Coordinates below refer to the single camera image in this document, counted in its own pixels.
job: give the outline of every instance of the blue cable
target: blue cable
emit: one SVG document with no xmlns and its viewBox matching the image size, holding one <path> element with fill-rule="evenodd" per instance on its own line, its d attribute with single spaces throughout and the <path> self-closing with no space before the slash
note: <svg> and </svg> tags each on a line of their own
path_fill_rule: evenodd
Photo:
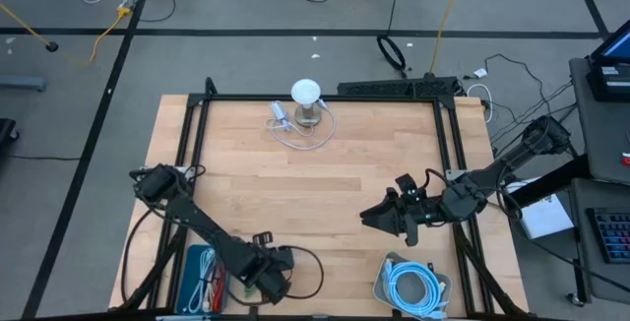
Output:
<svg viewBox="0 0 630 321">
<path fill-rule="evenodd" d="M 392 261 L 385 261 L 385 271 L 383 272 L 383 289 L 389 300 L 401 311 L 420 318 L 443 319 L 444 313 L 439 310 L 448 301 L 442 302 L 442 287 L 435 275 L 426 266 L 417 262 L 403 262 L 392 266 Z M 418 303 L 404 301 L 398 293 L 396 287 L 398 279 L 407 273 L 417 275 L 424 284 L 426 293 Z"/>
</svg>

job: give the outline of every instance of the gray floor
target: gray floor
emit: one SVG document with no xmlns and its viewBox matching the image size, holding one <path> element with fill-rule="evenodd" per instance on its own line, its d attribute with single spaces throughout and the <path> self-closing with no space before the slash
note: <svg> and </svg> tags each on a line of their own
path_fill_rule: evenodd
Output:
<svg viewBox="0 0 630 321">
<path fill-rule="evenodd" d="M 103 28 L 115 17 L 120 0 L 86 5 L 82 0 L 2 0 L 32 26 Z M 399 0 L 396 30 L 439 27 L 447 0 Z M 630 15 L 623 0 L 596 0 L 607 27 L 614 31 Z M 167 13 L 168 0 L 149 0 L 143 18 Z M 313 5 L 302 0 L 177 0 L 175 15 L 139 28 L 260 30 L 361 29 L 387 27 L 391 0 L 331 0 Z M 0 14 L 0 27 L 16 27 Z M 447 26 L 453 31 L 596 32 L 584 0 L 457 0 Z M 5 39 L 15 39 L 8 44 Z M 88 56 L 95 37 L 50 35 L 69 53 Z M 120 46 L 120 36 L 103 41 L 90 67 L 50 54 L 35 38 L 0 36 L 0 73 L 42 76 L 45 93 L 0 90 L 0 117 L 19 121 L 22 138 L 12 151 L 20 155 L 77 157 L 81 154 L 98 101 Z M 410 75 L 429 66 L 432 38 L 396 38 Z M 501 52 L 527 62 L 551 94 L 568 81 L 568 60 L 590 53 L 599 40 L 444 39 L 436 73 L 462 76 Z M 488 85 L 493 99 L 518 115 L 539 101 L 537 84 L 518 65 L 491 60 Z M 313 78 L 332 94 L 337 83 L 397 78 L 373 37 L 187 37 L 135 36 L 81 190 L 73 218 L 53 269 L 38 316 L 104 310 L 129 223 L 133 199 L 126 172 L 143 163 L 159 97 L 199 92 L 211 76 L 222 93 L 284 93 L 300 78 Z M 475 82 L 466 82 L 466 87 Z M 574 101 L 571 90 L 551 102 L 552 109 Z M 536 114 L 543 114 L 543 109 Z M 490 135 L 511 121 L 498 108 L 488 124 Z M 579 118 L 565 122 L 582 151 Z M 501 148 L 518 129 L 496 143 Z M 537 176 L 568 157 L 534 160 L 521 169 Z M 0 319 L 22 315 L 50 233 L 76 168 L 75 162 L 5 160 L 0 170 Z M 543 316 L 570 319 L 622 319 L 630 306 L 596 300 L 580 309 L 564 300 L 573 291 L 573 271 L 524 241 L 515 239 L 530 308 Z M 544 240 L 566 256 L 574 253 L 570 237 Z"/>
</svg>

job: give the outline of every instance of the wooden table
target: wooden table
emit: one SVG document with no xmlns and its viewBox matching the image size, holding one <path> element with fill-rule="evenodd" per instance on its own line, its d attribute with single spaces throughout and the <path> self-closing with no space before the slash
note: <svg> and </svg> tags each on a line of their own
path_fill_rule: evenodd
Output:
<svg viewBox="0 0 630 321">
<path fill-rule="evenodd" d="M 147 165 L 173 164 L 187 96 L 163 96 Z M 462 141 L 469 168 L 486 167 L 493 161 L 481 105 L 477 98 L 456 98 Z M 285 104 L 289 113 L 293 107 Z M 264 101 L 211 102 L 201 164 L 206 174 L 197 181 L 195 202 L 225 230 L 249 240 L 255 233 L 270 230 L 274 245 L 291 244 L 313 250 L 326 272 L 321 292 L 308 300 L 284 299 L 266 305 L 261 314 L 328 314 L 345 316 L 387 316 L 391 308 L 372 295 L 373 282 L 384 255 L 396 251 L 421 263 L 432 262 L 436 272 L 453 280 L 447 312 L 450 317 L 466 316 L 461 281 L 455 257 L 452 230 L 419 228 L 419 243 L 407 248 L 404 239 L 364 226 L 359 212 L 380 203 L 386 187 L 409 173 L 418 184 L 428 167 L 442 170 L 433 109 L 429 103 L 332 102 L 329 106 L 339 121 L 334 137 L 322 148 L 299 152 L 277 142 L 263 126 L 270 117 Z M 451 161 L 455 154 L 448 118 L 444 111 Z M 287 137 L 297 143 L 316 143 L 325 137 L 332 120 L 323 113 L 312 140 Z M 189 151 L 194 133 L 191 134 Z M 432 179 L 429 195 L 444 188 Z M 146 211 L 141 202 L 131 218 L 130 229 Z M 131 245 L 127 290 L 130 293 L 149 271 L 156 258 L 162 221 L 148 217 Z M 512 236 L 503 214 L 486 208 L 478 216 L 483 252 L 488 269 L 515 303 L 527 310 L 527 301 Z M 189 233 L 188 244 L 203 243 Z M 477 276 L 471 280 L 476 309 L 481 310 Z M 162 275 L 160 305 L 164 304 L 170 268 Z M 295 252 L 292 294 L 308 294 L 319 281 L 312 257 Z M 121 303 L 120 270 L 110 304 Z M 243 297 L 243 285 L 231 284 Z M 259 298 L 252 296 L 248 301 Z M 247 308 L 233 301 L 225 313 L 246 314 Z"/>
</svg>

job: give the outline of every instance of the laptop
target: laptop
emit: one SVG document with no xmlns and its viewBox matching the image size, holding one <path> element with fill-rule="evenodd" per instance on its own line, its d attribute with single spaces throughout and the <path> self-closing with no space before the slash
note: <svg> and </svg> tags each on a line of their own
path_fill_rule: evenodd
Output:
<svg viewBox="0 0 630 321">
<path fill-rule="evenodd" d="M 621 26 L 588 59 L 587 76 L 596 100 L 630 102 L 630 21 Z"/>
</svg>

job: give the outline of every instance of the lamp base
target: lamp base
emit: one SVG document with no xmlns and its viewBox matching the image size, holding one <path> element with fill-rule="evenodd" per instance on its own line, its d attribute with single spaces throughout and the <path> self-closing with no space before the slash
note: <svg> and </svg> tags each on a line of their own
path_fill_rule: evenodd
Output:
<svg viewBox="0 0 630 321">
<path fill-rule="evenodd" d="M 322 109 L 314 104 L 309 108 L 299 105 L 295 109 L 295 122 L 303 127 L 313 127 L 322 120 Z"/>
</svg>

